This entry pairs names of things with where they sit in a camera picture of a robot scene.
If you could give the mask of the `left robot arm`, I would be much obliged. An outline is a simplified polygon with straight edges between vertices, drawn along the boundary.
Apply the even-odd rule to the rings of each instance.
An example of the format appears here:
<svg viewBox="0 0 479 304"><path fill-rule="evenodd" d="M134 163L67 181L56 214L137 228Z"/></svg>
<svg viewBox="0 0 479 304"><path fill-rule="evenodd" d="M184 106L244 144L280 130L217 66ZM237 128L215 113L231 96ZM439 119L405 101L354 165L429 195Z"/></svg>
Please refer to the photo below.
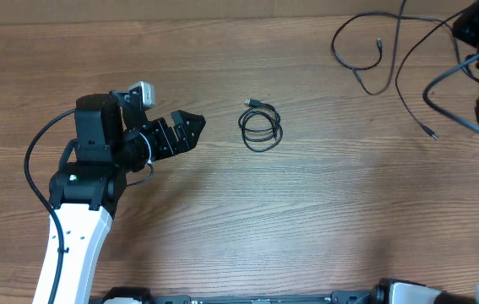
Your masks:
<svg viewBox="0 0 479 304"><path fill-rule="evenodd" d="M50 179L50 196L36 194L50 228L35 303L89 302L102 246L130 186L128 173L195 148L205 118L177 110L168 126L163 118L147 118L153 105L152 90L141 85L77 99L71 110L76 137Z"/></svg>

